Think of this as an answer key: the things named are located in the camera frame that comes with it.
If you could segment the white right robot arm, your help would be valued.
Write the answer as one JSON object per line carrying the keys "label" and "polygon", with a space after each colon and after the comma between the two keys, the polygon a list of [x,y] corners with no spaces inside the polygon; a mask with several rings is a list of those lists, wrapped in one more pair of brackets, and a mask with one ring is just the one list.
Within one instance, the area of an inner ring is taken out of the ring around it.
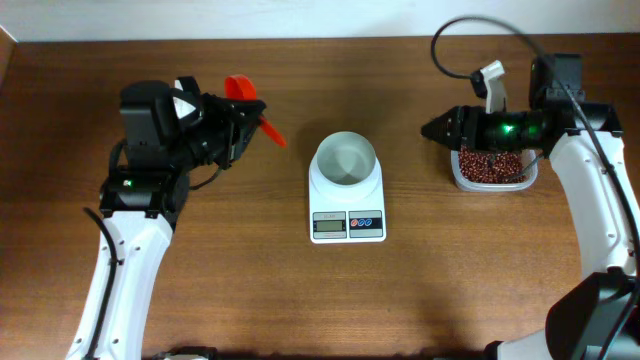
{"label": "white right robot arm", "polygon": [[500,77],[489,70],[472,82],[485,105],[455,106],[423,125],[422,136],[455,151],[541,151],[565,192],[583,277],[550,308],[542,330],[495,341],[485,358],[638,358],[639,206],[616,111],[585,101],[575,54],[533,60],[527,112],[507,111]]}

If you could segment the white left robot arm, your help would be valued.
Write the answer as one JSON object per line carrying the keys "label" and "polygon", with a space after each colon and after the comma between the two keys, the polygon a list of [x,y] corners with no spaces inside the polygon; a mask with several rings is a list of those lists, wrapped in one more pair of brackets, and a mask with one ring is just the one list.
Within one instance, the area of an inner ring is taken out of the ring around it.
{"label": "white left robot arm", "polygon": [[141,81],[120,93],[125,137],[110,153],[98,211],[99,252],[70,359],[139,359],[156,276],[190,192],[189,174],[239,160],[266,105],[245,75],[224,94],[200,91],[192,77],[173,85]]}

